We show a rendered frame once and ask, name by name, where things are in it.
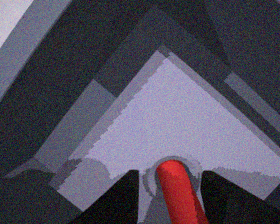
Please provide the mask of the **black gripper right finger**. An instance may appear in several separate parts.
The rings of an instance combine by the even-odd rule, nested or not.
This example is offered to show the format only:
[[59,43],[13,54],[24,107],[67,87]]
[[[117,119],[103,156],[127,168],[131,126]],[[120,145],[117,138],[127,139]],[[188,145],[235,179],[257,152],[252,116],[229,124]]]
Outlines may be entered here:
[[280,209],[213,171],[201,172],[200,190],[209,224],[280,224]]

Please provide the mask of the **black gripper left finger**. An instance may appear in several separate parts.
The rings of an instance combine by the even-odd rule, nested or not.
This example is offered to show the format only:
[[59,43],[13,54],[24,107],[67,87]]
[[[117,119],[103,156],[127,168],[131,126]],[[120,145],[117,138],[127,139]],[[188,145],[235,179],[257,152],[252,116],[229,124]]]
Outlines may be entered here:
[[139,171],[128,171],[93,205],[67,224],[136,224]]

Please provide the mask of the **dark red peg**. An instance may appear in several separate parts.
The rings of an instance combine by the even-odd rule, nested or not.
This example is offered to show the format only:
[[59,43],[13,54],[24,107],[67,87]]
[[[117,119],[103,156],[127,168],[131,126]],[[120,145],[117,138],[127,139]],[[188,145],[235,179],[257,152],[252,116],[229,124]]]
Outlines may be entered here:
[[171,224],[209,224],[203,205],[181,161],[168,160],[156,168]]

